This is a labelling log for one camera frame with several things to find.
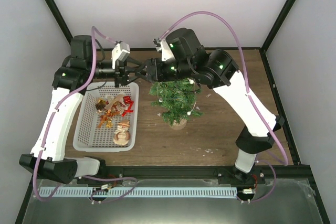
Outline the red gift box ornament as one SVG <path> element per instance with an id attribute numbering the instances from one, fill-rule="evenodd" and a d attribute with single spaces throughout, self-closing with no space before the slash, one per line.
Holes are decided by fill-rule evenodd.
<path id="1" fill-rule="evenodd" d="M 132 102 L 131 97 L 129 95 L 125 95 L 123 97 L 123 103 L 124 104 L 130 104 Z"/>

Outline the small green christmas tree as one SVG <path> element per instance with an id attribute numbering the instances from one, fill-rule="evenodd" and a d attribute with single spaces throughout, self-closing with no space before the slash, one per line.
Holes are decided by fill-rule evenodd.
<path id="1" fill-rule="evenodd" d="M 161 113 L 163 122 L 174 130 L 183 129 L 191 117 L 199 117 L 203 113 L 196 108 L 197 95 L 201 85 L 193 79 L 179 81 L 155 82 L 149 94 L 156 97 L 153 106 L 165 109 Z"/>

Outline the white ball string lights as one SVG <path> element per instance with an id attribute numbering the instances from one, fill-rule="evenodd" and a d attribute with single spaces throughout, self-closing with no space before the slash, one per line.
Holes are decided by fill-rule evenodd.
<path id="1" fill-rule="evenodd" d="M 194 79 L 155 82 L 150 94 L 157 97 L 153 105 L 159 105 L 167 109 L 164 116 L 171 116 L 179 120 L 192 115 L 196 106 L 196 95 L 201 92 L 201 85 Z"/>

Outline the white perforated plastic basket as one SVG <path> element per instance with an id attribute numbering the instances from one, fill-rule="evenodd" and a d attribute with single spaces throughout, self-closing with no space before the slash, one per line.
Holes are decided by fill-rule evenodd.
<path id="1" fill-rule="evenodd" d="M 125 152 L 135 145 L 139 86 L 114 82 L 88 85 L 81 103 L 73 147 L 84 152 Z"/>

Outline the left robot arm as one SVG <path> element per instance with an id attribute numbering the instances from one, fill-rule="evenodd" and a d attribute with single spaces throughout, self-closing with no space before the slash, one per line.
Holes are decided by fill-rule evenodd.
<path id="1" fill-rule="evenodd" d="M 119 85 L 128 84 L 127 58 L 130 46 L 114 42 L 111 59 L 97 62 L 98 42 L 94 36 L 79 35 L 70 41 L 70 55 L 55 72 L 49 111 L 40 136 L 29 154 L 21 155 L 19 164 L 32 173 L 32 183 L 47 179 L 68 184 L 79 177 L 102 184 L 107 178 L 104 160 L 95 157 L 65 157 L 66 141 L 75 112 L 94 77 L 114 78 Z"/>

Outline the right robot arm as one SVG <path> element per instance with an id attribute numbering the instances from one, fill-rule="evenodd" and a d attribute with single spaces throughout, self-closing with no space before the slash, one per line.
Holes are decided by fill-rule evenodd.
<path id="1" fill-rule="evenodd" d="M 233 177 L 244 184 L 252 177 L 257 154 L 272 148 L 282 116 L 271 113 L 245 84 L 235 60 L 224 50 L 208 54 L 194 30 L 179 28 L 160 42 L 160 58 L 146 60 L 135 72 L 148 82 L 191 78 L 220 95 L 238 114 L 245 126 L 236 140 L 239 148 Z"/>

